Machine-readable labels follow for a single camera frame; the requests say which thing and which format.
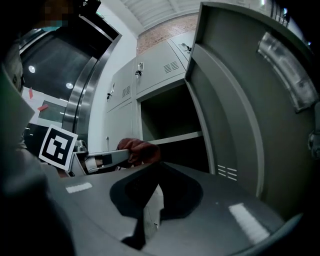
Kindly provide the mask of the person's left forearm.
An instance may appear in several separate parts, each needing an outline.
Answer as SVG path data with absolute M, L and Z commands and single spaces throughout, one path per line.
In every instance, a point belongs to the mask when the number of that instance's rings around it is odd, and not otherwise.
M 57 168 L 57 173 L 59 175 L 60 178 L 71 178 L 71 177 L 74 177 L 74 173 L 71 171 L 71 172 L 67 172 L 63 169 L 60 169 L 60 168 Z

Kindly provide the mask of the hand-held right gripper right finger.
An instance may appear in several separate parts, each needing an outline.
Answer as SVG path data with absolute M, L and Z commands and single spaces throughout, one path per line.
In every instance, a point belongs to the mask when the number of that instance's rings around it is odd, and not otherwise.
M 160 227 L 143 251 L 152 256 L 293 256 L 302 215 L 284 221 L 235 181 L 161 163 Z

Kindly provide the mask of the grey metal locker cabinet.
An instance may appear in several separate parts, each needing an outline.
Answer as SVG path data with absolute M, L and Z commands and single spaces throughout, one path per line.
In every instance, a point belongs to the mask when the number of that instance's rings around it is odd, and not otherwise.
M 306 210 L 320 171 L 320 62 L 272 15 L 199 4 L 195 31 L 117 71 L 105 142 L 158 145 L 164 162 L 237 183 L 287 220 Z

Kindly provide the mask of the person's grey shirt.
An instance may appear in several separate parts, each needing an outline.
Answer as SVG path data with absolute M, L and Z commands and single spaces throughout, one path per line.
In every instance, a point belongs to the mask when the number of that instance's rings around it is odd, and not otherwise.
M 20 95 L 22 95 L 25 85 L 22 59 L 20 56 L 21 36 L 17 34 L 4 55 L 3 64 L 5 70 Z

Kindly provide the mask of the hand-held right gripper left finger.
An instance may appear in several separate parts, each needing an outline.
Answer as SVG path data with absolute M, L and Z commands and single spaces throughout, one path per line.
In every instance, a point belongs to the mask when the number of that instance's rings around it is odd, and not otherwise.
M 111 200 L 114 183 L 145 170 L 147 164 L 108 173 L 65 177 L 64 206 L 79 256 L 139 256 L 134 242 L 149 242 L 160 227 L 162 197 L 156 188 L 142 208 L 142 218 L 122 215 Z

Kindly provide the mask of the dark glass door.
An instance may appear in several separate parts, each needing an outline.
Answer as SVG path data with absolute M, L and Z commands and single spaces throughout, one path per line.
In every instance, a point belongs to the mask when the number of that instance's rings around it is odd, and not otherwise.
M 76 80 L 92 58 L 99 59 L 112 41 L 93 28 L 59 28 L 21 53 L 23 87 L 69 101 Z

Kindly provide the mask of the dark red cloth item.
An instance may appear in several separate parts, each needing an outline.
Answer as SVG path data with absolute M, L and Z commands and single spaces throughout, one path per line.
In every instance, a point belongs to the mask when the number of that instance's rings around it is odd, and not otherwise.
M 161 160 L 161 151 L 157 145 L 137 138 L 122 139 L 117 145 L 117 150 L 129 151 L 128 160 L 118 165 L 125 169 L 132 166 L 141 166 L 142 164 L 153 164 Z

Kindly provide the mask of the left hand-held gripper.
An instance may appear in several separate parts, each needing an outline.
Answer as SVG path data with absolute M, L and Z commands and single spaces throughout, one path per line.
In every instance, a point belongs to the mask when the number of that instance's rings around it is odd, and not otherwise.
M 128 149 L 88 154 L 78 135 L 51 125 L 43 139 L 38 158 L 64 171 L 68 177 L 114 172 L 130 157 Z

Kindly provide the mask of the white notice with red tape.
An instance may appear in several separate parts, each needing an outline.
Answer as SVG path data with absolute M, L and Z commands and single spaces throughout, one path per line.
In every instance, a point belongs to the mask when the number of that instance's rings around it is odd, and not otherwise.
M 47 95 L 43 92 L 23 87 L 22 98 L 34 110 L 30 124 L 61 128 L 66 112 L 67 100 Z

